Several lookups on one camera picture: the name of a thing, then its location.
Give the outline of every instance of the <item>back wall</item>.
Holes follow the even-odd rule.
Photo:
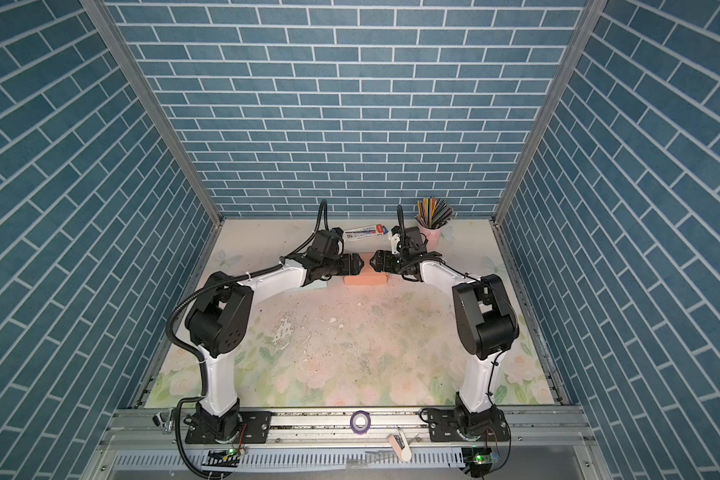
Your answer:
[[[490,216],[585,1],[267,3],[107,3],[225,216]]]

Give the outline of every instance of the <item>pencil bunch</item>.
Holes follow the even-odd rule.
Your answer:
[[[416,220],[422,227],[430,230],[444,226],[454,216],[454,209],[442,198],[422,198],[417,206]]]

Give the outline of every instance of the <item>brick wallpaper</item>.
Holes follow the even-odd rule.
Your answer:
[[[210,235],[77,0],[0,0],[0,478],[82,473]]]
[[[110,1],[225,216],[490,216],[584,0]]]
[[[504,226],[615,478],[720,478],[720,2],[610,0]]]

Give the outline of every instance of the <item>table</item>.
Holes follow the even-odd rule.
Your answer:
[[[386,220],[330,220],[349,229]],[[277,263],[303,242],[314,220],[227,220],[199,285],[216,271],[242,274]],[[346,252],[389,250],[385,236],[346,243]],[[436,249],[470,274],[498,274],[518,315],[520,337],[504,355],[498,404],[553,403],[488,220],[452,220]],[[453,301],[433,286],[390,275],[385,286],[298,289],[254,306],[236,349],[241,406],[452,405],[469,358],[456,333]],[[177,335],[188,340],[183,326]],[[171,346],[146,401],[167,408],[200,391],[195,358]]]

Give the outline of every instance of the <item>metal corner post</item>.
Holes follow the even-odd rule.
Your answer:
[[[547,131],[547,126],[550,120],[552,120],[552,115],[557,108],[557,104],[563,97],[568,81],[574,75],[576,64],[581,58],[584,47],[589,41],[590,35],[592,35],[595,24],[597,24],[597,20],[600,18],[600,14],[603,12],[606,3],[607,0],[589,0],[584,7],[579,21],[576,23],[576,29],[570,39],[570,43],[565,49],[563,59],[560,61],[560,66],[557,68],[555,77],[552,80],[552,85],[544,97],[544,102],[539,109],[538,117],[528,134],[528,139],[525,141],[523,149],[520,151],[518,162],[512,170],[512,174],[507,182],[507,187],[504,188],[504,194],[499,199],[496,214],[494,215],[495,224],[500,224],[504,217],[507,216],[512,199],[518,192],[518,188],[520,188],[520,183],[523,181],[528,167],[530,167],[530,162],[533,161],[536,150],[544,136],[544,132]]]
[[[80,3],[83,5],[83,8],[96,27],[99,35],[101,35],[110,53],[112,53],[115,61],[120,66],[120,70],[123,71],[128,83],[134,89],[134,92],[136,92],[136,96],[139,101],[141,101],[146,114],[152,119],[157,132],[166,142],[166,146],[172,153],[173,159],[179,167],[181,167],[184,176],[190,182],[190,186],[200,199],[202,206],[206,209],[213,225],[220,226],[222,216],[218,206],[216,206],[216,202],[213,201],[208,189],[202,183],[197,170],[194,165],[192,165],[192,159],[190,159],[190,156],[184,149],[179,136],[176,135],[176,131],[173,129],[173,125],[160,106],[160,102],[152,91],[152,87],[146,81],[146,78],[144,78],[144,74],[141,72],[141,68],[139,68],[134,54],[130,48],[128,48],[125,37],[117,25],[115,25],[115,20],[104,4],[104,0],[80,0]]]

